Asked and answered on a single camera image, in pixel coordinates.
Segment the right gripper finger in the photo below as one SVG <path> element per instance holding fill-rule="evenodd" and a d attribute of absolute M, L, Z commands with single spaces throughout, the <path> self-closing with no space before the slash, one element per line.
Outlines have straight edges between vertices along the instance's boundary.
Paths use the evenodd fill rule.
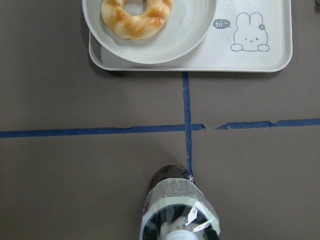
<path fill-rule="evenodd" d="M 220 240 L 219 235 L 213 229 L 205 230 L 205 239 L 206 240 Z"/>

